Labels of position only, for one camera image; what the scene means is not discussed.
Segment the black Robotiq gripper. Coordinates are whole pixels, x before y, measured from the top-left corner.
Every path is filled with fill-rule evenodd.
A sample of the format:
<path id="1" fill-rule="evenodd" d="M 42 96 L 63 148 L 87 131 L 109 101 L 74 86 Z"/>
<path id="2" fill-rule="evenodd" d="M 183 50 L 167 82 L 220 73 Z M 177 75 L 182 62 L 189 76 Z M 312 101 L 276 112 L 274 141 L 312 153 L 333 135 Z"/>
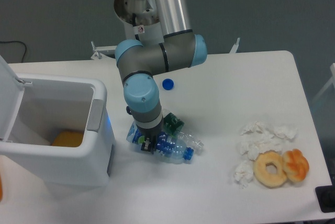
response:
<path id="1" fill-rule="evenodd" d="M 139 137 L 138 140 L 138 143 L 143 143 L 141 146 L 141 151 L 154 154 L 154 152 L 156 151 L 158 135 L 162 131 L 162 123 L 159 123 L 158 125 L 150 129 L 142 128 L 138 124 L 136 124 L 136 126 L 138 128 L 138 131 L 142 134 L 142 136 Z"/>

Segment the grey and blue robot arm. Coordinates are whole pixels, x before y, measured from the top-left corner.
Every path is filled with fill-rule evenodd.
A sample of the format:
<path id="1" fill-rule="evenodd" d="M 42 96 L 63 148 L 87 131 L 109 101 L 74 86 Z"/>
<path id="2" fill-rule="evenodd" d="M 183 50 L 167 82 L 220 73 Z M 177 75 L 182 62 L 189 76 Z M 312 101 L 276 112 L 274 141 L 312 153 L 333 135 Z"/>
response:
<path id="1" fill-rule="evenodd" d="M 185 0 L 115 0 L 114 6 L 124 10 L 121 20 L 133 30 L 115 50 L 124 98 L 144 135 L 142 150 L 154 152 L 163 113 L 153 77 L 204 63 L 207 47 L 193 33 Z"/>

